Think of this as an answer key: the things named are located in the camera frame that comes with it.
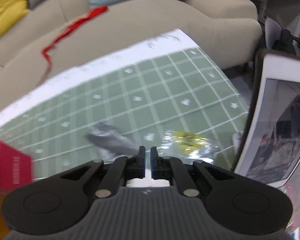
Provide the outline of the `red lidded clear box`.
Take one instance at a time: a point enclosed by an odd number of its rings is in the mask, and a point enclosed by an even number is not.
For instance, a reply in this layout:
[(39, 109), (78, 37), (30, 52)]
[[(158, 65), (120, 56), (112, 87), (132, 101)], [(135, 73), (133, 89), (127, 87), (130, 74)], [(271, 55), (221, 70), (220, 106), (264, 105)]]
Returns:
[(32, 158), (0, 141), (0, 192), (32, 183)]

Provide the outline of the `beige sofa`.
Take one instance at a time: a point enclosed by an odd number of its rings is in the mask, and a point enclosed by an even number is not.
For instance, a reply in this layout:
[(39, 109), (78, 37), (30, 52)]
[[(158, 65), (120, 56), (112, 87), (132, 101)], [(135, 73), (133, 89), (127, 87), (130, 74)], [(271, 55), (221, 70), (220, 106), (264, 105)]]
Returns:
[[(33, 90), (47, 68), (42, 50), (89, 12), (88, 0), (45, 0), (0, 38), (0, 111)], [(249, 0), (129, 0), (89, 20), (50, 51), (50, 76), (180, 29), (222, 69), (250, 61), (262, 36)]]

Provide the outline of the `green checked tablecloth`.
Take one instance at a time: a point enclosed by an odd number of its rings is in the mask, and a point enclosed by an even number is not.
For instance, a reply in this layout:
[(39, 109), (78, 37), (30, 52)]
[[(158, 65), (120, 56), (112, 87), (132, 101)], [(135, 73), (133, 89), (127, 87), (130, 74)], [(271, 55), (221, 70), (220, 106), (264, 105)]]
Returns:
[(223, 71), (174, 30), (49, 79), (0, 112), (0, 141), (32, 157), (34, 180), (111, 161), (87, 139), (99, 122), (147, 150), (166, 131), (199, 134), (218, 143), (215, 164), (229, 169), (248, 110)]

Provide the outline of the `white tablet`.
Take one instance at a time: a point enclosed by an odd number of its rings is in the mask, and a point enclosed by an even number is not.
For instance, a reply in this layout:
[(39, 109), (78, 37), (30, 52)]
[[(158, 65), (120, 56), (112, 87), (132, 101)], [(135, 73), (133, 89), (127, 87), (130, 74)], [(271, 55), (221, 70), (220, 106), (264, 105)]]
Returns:
[(262, 49), (233, 171), (284, 186), (300, 164), (300, 57)]

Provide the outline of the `red ribbon cloth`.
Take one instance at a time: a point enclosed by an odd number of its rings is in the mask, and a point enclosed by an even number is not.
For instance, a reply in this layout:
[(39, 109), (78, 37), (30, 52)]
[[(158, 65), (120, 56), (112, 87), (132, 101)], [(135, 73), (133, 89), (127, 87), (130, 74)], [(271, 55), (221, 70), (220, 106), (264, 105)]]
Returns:
[(76, 29), (78, 29), (80, 26), (85, 24), (86, 22), (89, 22), (90, 20), (93, 20), (94, 18), (97, 18), (98, 16), (102, 15), (103, 13), (108, 11), (108, 7), (103, 5), (100, 7), (96, 7), (94, 9), (91, 9), (84, 17), (81, 17), (74, 21), (72, 24), (68, 25), (56, 38), (54, 38), (46, 47), (44, 47), (41, 50), (41, 55), (42, 57), (46, 60), (47, 62), (47, 67), (40, 78), (40, 81), (38, 85), (41, 85), (42, 83), (45, 82), (47, 79), (48, 75), (51, 72), (52, 69), (52, 60), (51, 56), (49, 55), (49, 52), (55, 48), (55, 46), (64, 38), (68, 37), (71, 35)]

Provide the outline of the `yellow item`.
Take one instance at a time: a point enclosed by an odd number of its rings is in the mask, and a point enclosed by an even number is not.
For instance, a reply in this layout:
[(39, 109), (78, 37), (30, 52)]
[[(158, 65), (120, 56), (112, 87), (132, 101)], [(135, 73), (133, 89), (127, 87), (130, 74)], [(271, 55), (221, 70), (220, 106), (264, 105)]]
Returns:
[(185, 164), (202, 160), (213, 164), (219, 152), (218, 142), (198, 134), (168, 130), (158, 148), (160, 157), (179, 158)]

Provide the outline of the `grey cloth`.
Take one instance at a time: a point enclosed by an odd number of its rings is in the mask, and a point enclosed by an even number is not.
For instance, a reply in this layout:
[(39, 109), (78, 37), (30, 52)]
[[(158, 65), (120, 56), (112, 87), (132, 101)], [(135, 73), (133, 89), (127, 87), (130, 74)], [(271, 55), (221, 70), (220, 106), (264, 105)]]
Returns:
[(118, 157), (136, 156), (139, 152), (137, 144), (122, 135), (116, 126), (107, 122), (96, 123), (85, 135), (98, 150), (98, 159), (111, 163)]

